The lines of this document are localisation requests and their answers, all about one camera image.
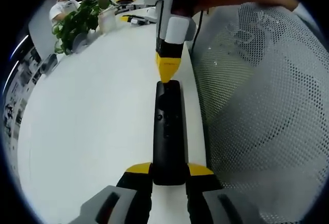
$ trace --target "white shirt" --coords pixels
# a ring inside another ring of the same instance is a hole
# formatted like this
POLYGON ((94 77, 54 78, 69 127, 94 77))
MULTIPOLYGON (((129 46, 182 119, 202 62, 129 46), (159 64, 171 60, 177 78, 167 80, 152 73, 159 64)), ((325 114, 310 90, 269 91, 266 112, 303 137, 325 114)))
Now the white shirt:
POLYGON ((54 18, 61 13, 69 14, 72 11, 76 11, 79 8, 80 4, 76 0, 69 0, 64 2, 57 2, 51 8, 49 12, 49 19, 52 22, 52 25, 55 25, 57 21, 54 18))

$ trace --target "black cable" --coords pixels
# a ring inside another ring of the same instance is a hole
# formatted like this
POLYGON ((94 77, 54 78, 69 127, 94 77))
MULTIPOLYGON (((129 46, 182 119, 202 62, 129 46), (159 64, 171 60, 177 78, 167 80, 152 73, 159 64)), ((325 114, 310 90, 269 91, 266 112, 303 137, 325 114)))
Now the black cable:
POLYGON ((161 31, 161 23, 162 23, 162 13, 163 13, 163 3, 164 3, 164 1, 163 0, 157 0, 156 1, 156 3, 155 3, 155 7, 156 7, 156 5, 158 4, 158 1, 162 1, 162 3, 161 3, 161 10, 160 10, 160 14, 159 14, 159 25, 158 25, 158 35, 157 35, 157 38, 160 38, 160 31, 161 31))
POLYGON ((196 42, 196 38, 197 38, 197 36, 199 35, 200 29, 201 29, 201 23, 202 23, 202 17, 203 17, 203 16, 204 16, 204 12, 201 11, 201 12, 200 12, 199 25, 198 25, 198 28, 197 28, 197 31, 196 31, 196 34, 195 34, 195 37, 194 37, 194 40, 193 40, 193 44, 192 44, 191 55, 193 54, 193 50, 194 50, 194 46, 195 46, 195 42, 196 42))

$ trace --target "white desk surface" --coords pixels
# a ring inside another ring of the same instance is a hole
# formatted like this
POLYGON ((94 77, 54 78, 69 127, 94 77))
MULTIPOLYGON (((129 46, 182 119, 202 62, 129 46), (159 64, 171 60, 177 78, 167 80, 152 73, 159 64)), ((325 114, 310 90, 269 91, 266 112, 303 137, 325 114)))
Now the white desk surface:
MULTIPOLYGON (((152 161, 155 25, 125 24, 37 82, 19 136, 23 192, 44 223, 66 224, 131 165, 152 161)), ((206 164, 187 48, 174 76, 184 91, 189 161, 206 164)), ((153 187, 149 223, 190 223, 185 186, 153 187)))

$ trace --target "green plant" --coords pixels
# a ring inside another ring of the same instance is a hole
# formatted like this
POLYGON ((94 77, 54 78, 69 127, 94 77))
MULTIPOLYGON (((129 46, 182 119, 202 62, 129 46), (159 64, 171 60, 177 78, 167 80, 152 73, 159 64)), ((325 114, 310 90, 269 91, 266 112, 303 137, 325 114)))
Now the green plant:
POLYGON ((70 54, 78 34, 97 28, 99 12, 98 0, 84 0, 77 11, 71 12, 57 23, 52 29, 52 33, 59 40, 55 44, 55 53, 70 54))
POLYGON ((110 5, 115 6, 115 4, 111 2, 111 0, 98 0, 98 6, 100 7, 101 10, 105 10, 110 5))

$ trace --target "white perforated mesh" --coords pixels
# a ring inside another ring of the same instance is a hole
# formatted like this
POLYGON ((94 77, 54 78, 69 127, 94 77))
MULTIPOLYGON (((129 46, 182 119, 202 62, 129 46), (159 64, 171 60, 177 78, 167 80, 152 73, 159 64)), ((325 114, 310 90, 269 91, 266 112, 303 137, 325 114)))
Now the white perforated mesh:
POLYGON ((235 20, 218 16, 208 28, 217 36, 192 61, 210 166, 268 223, 295 223, 329 173, 328 52, 284 8, 225 12, 235 20))

